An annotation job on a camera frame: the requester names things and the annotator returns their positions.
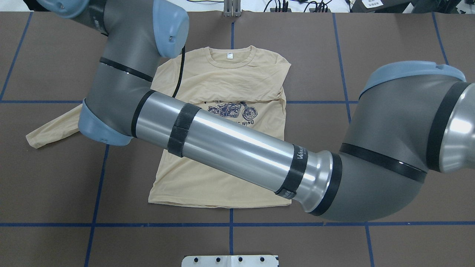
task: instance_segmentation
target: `blue tape line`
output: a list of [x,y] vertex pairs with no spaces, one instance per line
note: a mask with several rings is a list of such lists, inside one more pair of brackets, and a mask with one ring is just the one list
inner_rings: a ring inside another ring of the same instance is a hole
[[229,209],[229,254],[234,255],[234,209]]
[[358,101],[287,101],[287,104],[357,104]]
[[234,22],[231,23],[231,49],[234,49]]
[[23,43],[23,40],[25,39],[25,35],[28,30],[29,23],[31,21],[31,17],[33,16],[33,12],[30,12],[30,15],[28,16],[27,24],[25,25],[25,28],[23,29],[23,34],[21,35],[20,42],[18,43],[17,51],[15,52],[15,56],[13,57],[13,60],[10,65],[10,69],[8,70],[7,78],[5,79],[5,83],[3,84],[3,88],[0,93],[0,101],[3,98],[3,95],[5,94],[5,90],[7,90],[7,85],[8,81],[10,80],[10,75],[13,70],[13,67],[15,66],[15,62],[17,61],[18,53],[20,52],[21,44]]
[[[3,222],[0,227],[91,227],[92,223]],[[229,227],[227,222],[196,223],[96,223],[95,227]],[[341,226],[444,226],[475,225],[475,221],[396,221],[396,222],[233,222],[233,227],[341,227]]]
[[91,256],[92,241],[94,239],[94,230],[95,230],[95,225],[96,225],[95,222],[97,220],[97,211],[99,210],[99,201],[101,200],[102,185],[104,182],[104,175],[105,175],[105,164],[107,162],[108,155],[109,155],[109,145],[107,144],[105,145],[104,160],[102,161],[101,178],[99,179],[99,186],[97,188],[94,215],[92,217],[91,232],[89,233],[89,242],[87,244],[87,252],[86,252],[86,258],[84,261],[84,267],[87,267],[89,265],[89,257]]
[[448,63],[447,56],[445,54],[444,46],[442,45],[442,39],[440,38],[439,27],[437,27],[436,14],[434,12],[432,12],[432,20],[434,21],[434,27],[436,28],[437,39],[439,40],[440,50],[442,50],[442,55],[444,56],[444,60],[446,64],[450,65]]
[[322,222],[235,222],[234,227],[314,227],[323,226]]
[[368,251],[369,251],[369,254],[370,254],[371,267],[374,267],[373,246],[371,245],[370,228],[369,228],[368,224],[366,224],[364,226],[364,228],[366,230],[366,241],[368,242]]
[[90,223],[56,223],[56,222],[3,222],[0,227],[91,227]]
[[368,222],[369,226],[412,226],[412,225],[475,225],[475,221],[400,221]]
[[82,100],[0,100],[5,104],[80,104]]
[[338,29],[336,27],[336,17],[335,13],[332,13],[333,17],[333,28],[335,29],[335,39],[336,39],[336,49],[338,51],[338,61],[340,62],[340,73],[342,75],[342,82],[343,82],[343,92],[345,94],[345,101],[346,101],[346,113],[348,115],[348,122],[352,122],[352,116],[350,112],[350,103],[348,101],[348,92],[346,90],[346,80],[345,80],[345,72],[343,71],[343,60],[342,60],[342,52],[340,50],[340,41],[338,40]]
[[95,227],[229,227],[227,222],[195,222],[195,223],[96,223]]

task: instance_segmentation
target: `blue joint cap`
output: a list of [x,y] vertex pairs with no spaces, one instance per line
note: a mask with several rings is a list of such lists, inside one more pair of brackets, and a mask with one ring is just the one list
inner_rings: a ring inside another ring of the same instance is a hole
[[158,53],[162,57],[177,57],[185,46],[190,19],[181,7],[167,0],[153,1],[153,32]]
[[465,75],[449,65],[437,65],[430,61],[401,61],[384,65],[371,74],[361,96],[370,88],[394,79],[415,75],[446,75],[465,82]]
[[40,5],[58,16],[71,19],[81,14],[89,0],[37,0]]
[[106,144],[123,146],[130,143],[132,136],[119,133],[96,117],[83,100],[83,107],[79,115],[79,131],[86,137]]

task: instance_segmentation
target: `black band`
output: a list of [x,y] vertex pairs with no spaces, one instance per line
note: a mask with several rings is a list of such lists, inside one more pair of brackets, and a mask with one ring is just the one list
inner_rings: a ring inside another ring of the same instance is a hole
[[193,118],[200,109],[200,107],[190,103],[186,103],[183,108],[181,108],[175,120],[175,124],[171,129],[170,138],[168,139],[168,152],[183,157],[183,146],[188,136],[188,130],[193,122]]
[[308,151],[298,145],[294,145],[294,157],[290,163],[290,169],[285,177],[284,182],[279,190],[275,192],[276,195],[291,200],[297,194],[297,188],[304,177],[307,168]]
[[333,153],[332,153],[332,158],[333,158],[333,169],[332,169],[332,176],[330,177],[330,184],[328,185],[327,191],[323,195],[323,198],[322,198],[322,201],[320,201],[320,204],[318,204],[318,206],[313,211],[309,212],[310,214],[315,215],[315,216],[320,216],[328,210],[328,208],[333,203],[333,200],[335,199],[336,192],[338,192],[338,188],[340,187],[340,182],[342,180],[342,170],[343,170],[342,159],[340,158],[340,155],[333,154]]
[[137,133],[136,133],[136,128],[137,128],[137,120],[139,119],[140,112],[142,111],[143,105],[145,104],[145,101],[153,94],[155,91],[150,90],[147,93],[145,93],[142,96],[142,99],[140,99],[139,104],[137,105],[137,108],[135,109],[135,112],[133,113],[132,117],[132,125],[130,126],[130,131],[132,132],[132,136],[137,138]]
[[397,174],[400,174],[402,176],[405,176],[409,179],[412,179],[418,182],[424,182],[424,179],[427,174],[425,171],[417,167],[414,167],[410,164],[404,163],[397,159],[393,159],[386,155],[383,155],[378,152],[374,152],[372,150],[362,148],[356,145],[343,143],[340,148],[340,152],[349,154],[351,156],[354,156],[362,160],[365,160],[367,162],[373,163],[375,165],[381,166],[387,170],[390,170],[392,172],[395,172]]
[[134,75],[134,76],[137,76],[137,77],[139,77],[140,79],[146,80],[147,82],[152,82],[152,81],[153,81],[153,77],[148,76],[148,75],[146,75],[145,73],[142,73],[142,72],[140,72],[140,71],[138,71],[138,70],[134,70],[133,68],[130,68],[130,67],[127,67],[127,66],[125,66],[125,65],[122,65],[122,64],[120,64],[120,63],[117,63],[117,62],[115,62],[115,61],[112,61],[112,60],[110,60],[110,59],[107,59],[107,58],[105,58],[105,57],[101,57],[101,59],[99,60],[99,62],[104,63],[104,64],[106,64],[106,65],[108,65],[108,66],[111,66],[111,67],[113,67],[113,68],[116,68],[116,69],[118,69],[118,70],[127,72],[127,73],[129,73],[129,74]]
[[96,30],[100,31],[106,36],[109,36],[104,25],[104,9],[107,0],[90,0],[89,1],[89,16],[91,17],[92,24]]
[[440,103],[439,109],[437,109],[432,126],[429,131],[429,139],[427,140],[426,161],[429,169],[440,172],[439,160],[440,160],[440,146],[442,145],[442,139],[444,139],[444,132],[447,128],[450,115],[457,104],[460,95],[465,91],[470,83],[457,82],[452,85],[444,99]]

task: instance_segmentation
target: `white label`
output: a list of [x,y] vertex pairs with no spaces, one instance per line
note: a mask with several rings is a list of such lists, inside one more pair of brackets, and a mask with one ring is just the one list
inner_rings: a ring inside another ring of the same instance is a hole
[[367,8],[367,9],[370,9],[370,8],[375,8],[375,7],[379,7],[379,6],[382,6],[383,3],[381,2],[381,0],[361,0],[363,2],[363,5]]

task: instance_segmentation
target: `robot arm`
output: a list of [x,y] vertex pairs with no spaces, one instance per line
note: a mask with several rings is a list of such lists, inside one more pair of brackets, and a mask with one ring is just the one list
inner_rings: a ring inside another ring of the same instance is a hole
[[313,153],[150,90],[160,56],[176,57],[184,45],[183,9],[165,0],[39,2],[109,35],[79,121],[96,141],[143,139],[340,221],[400,210],[429,169],[475,169],[475,84],[453,67],[409,61],[378,69],[340,152]]

